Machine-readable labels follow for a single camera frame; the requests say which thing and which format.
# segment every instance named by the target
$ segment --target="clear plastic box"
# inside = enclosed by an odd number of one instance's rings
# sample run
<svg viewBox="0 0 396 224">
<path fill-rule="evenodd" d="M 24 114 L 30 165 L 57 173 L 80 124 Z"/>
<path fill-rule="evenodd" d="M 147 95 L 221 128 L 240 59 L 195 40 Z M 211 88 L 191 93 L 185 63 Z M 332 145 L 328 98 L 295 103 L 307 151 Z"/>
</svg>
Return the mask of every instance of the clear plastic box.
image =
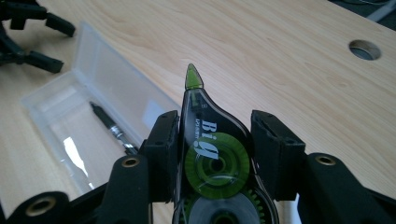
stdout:
<svg viewBox="0 0 396 224">
<path fill-rule="evenodd" d="M 122 58 L 87 23 L 79 28 L 72 70 L 22 99 L 79 193 L 106 183 L 124 148 L 97 118 L 100 105 L 140 147 L 159 115 L 180 105 Z"/>
</svg>

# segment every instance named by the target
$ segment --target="wooden surface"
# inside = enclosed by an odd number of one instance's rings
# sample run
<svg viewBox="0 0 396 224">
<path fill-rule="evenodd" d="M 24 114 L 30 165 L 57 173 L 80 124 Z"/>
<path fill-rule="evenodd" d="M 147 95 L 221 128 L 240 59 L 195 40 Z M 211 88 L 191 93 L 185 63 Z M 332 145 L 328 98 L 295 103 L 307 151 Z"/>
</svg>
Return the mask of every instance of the wooden surface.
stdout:
<svg viewBox="0 0 396 224">
<path fill-rule="evenodd" d="M 194 63 L 213 100 L 248 127 L 252 109 L 273 113 L 308 153 L 338 157 L 363 186 L 396 198 L 394 31 L 324 0 L 40 4 L 75 25 L 89 23 L 180 104 Z M 43 21 L 8 34 L 26 50 L 64 61 L 61 73 L 70 69 L 76 38 Z M 348 44 L 356 39 L 374 43 L 381 57 L 353 55 Z M 0 67 L 0 199 L 7 216 L 43 191 L 78 196 L 20 101 L 59 75 L 26 64 Z M 172 212 L 171 204 L 157 206 L 156 223 L 170 223 Z"/>
</svg>

